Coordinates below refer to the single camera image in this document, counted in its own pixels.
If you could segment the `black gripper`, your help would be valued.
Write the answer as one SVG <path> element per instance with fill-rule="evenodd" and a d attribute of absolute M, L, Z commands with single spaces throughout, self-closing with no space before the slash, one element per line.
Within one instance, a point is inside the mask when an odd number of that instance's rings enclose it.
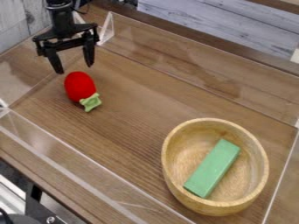
<path fill-rule="evenodd" d="M 88 67 L 94 63 L 94 44 L 98 42 L 96 23 L 77 24 L 74 22 L 72 0 L 45 0 L 50 13 L 50 29 L 34 36 L 37 54 L 48 58 L 57 74 L 64 74 L 57 51 L 82 46 L 84 60 Z"/>

